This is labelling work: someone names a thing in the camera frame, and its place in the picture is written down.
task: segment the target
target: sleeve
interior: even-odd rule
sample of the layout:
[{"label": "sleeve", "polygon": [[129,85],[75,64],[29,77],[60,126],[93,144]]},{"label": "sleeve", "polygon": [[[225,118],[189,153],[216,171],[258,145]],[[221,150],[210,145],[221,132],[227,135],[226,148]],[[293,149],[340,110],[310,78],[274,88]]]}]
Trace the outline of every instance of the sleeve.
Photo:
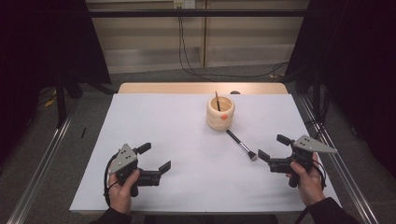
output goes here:
[{"label": "sleeve", "polygon": [[308,207],[309,213],[317,224],[359,224],[359,222],[347,214],[333,198],[326,198]]},{"label": "sleeve", "polygon": [[108,223],[118,223],[118,224],[130,224],[132,217],[125,215],[123,213],[117,212],[113,208],[108,208],[104,214],[102,214],[96,221],[90,222],[90,224],[108,224]]}]

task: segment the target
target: wire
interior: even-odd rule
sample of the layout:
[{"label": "wire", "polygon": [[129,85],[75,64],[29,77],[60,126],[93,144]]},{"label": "wire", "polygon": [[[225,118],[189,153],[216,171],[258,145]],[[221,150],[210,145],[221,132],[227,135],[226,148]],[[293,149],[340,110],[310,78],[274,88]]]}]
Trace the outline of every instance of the wire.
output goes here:
[{"label": "wire", "polygon": [[[186,43],[184,42],[184,28],[183,28],[183,20],[181,19],[181,17],[178,17],[178,33],[179,33],[179,39],[178,39],[178,59],[180,61],[180,65],[183,68],[183,70],[191,75],[215,82],[215,80],[207,78],[207,77],[202,77],[200,75],[198,75],[190,66],[190,62],[189,62],[189,57],[187,57],[187,52],[186,52]],[[183,66],[183,62],[181,61],[181,43],[183,43],[183,49],[184,49],[184,56],[186,58],[187,61],[187,65],[189,66],[190,71],[188,71],[184,66]]]},{"label": "wire", "polygon": [[[192,69],[192,67],[190,65],[189,57],[187,55],[186,43],[185,43],[185,40],[184,40],[183,19],[181,17],[178,17],[178,28],[179,28],[178,58],[179,58],[179,62],[180,62],[181,67],[188,74],[191,74],[191,75],[194,75],[194,76],[197,76],[197,77],[200,77],[200,78],[212,81],[212,82],[216,82],[216,80],[208,78],[207,76],[211,76],[211,77],[246,77],[246,78],[265,77],[265,76],[269,76],[271,74],[274,74],[275,71],[278,70],[279,68],[281,68],[284,64],[288,64],[289,63],[289,62],[276,63],[276,64],[274,64],[273,69],[270,72],[267,72],[267,73],[264,73],[264,74],[258,74],[258,75],[254,75],[254,76],[236,76],[236,75],[210,74],[210,73],[198,74],[197,72],[194,71],[194,69]],[[187,65],[188,65],[188,68],[190,69],[190,71],[184,67],[183,62],[181,61],[181,46],[183,46],[184,56],[186,58]]]}]

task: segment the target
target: person's hand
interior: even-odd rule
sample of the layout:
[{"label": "person's hand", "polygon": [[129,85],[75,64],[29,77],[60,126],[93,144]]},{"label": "person's hand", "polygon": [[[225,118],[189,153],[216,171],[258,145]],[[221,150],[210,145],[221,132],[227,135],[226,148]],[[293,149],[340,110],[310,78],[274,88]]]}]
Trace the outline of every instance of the person's hand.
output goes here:
[{"label": "person's hand", "polygon": [[[137,181],[139,175],[139,170],[135,170],[128,176],[123,186],[115,184],[109,189],[110,207],[126,215],[129,215],[131,213],[132,200],[130,191],[132,185]],[[117,182],[118,179],[116,177],[116,174],[111,175],[108,179],[109,186]]]},{"label": "person's hand", "polygon": [[[313,159],[314,161],[318,160],[317,153],[314,153]],[[300,192],[300,197],[306,206],[318,203],[326,198],[321,188],[320,174],[316,169],[312,168],[307,173],[305,168],[296,161],[293,161],[290,166],[291,169],[300,176],[298,190]]]}]

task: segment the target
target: white table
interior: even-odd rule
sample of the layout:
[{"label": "white table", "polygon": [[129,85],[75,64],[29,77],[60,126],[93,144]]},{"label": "white table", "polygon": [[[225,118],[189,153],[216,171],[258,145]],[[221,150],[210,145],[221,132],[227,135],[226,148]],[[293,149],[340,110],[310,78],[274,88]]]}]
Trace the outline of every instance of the white table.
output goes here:
[{"label": "white table", "polygon": [[[213,215],[303,210],[298,190],[289,187],[284,174],[271,173],[264,161],[250,161],[226,132],[205,124],[205,105],[213,96],[214,92],[116,94],[70,210],[81,214],[106,211],[106,163],[124,143],[139,147],[146,142],[152,149],[138,156],[139,167],[157,170],[172,161],[172,168],[163,175],[159,187],[139,188],[139,196],[133,198],[134,213]],[[276,135],[297,139],[307,134],[291,95],[228,96],[235,102],[230,130],[252,151],[260,148],[273,158],[285,158],[291,149],[278,143]],[[329,180],[327,186],[325,195],[338,202]]]}]

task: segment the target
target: wooden cup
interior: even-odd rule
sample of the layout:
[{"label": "wooden cup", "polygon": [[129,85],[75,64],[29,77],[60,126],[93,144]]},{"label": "wooden cup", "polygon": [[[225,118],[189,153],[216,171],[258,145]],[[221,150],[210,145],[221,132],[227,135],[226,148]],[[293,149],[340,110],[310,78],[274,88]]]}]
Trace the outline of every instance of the wooden cup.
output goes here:
[{"label": "wooden cup", "polygon": [[225,96],[219,96],[219,107],[216,97],[210,99],[206,106],[206,123],[216,131],[226,131],[233,124],[233,101]]}]

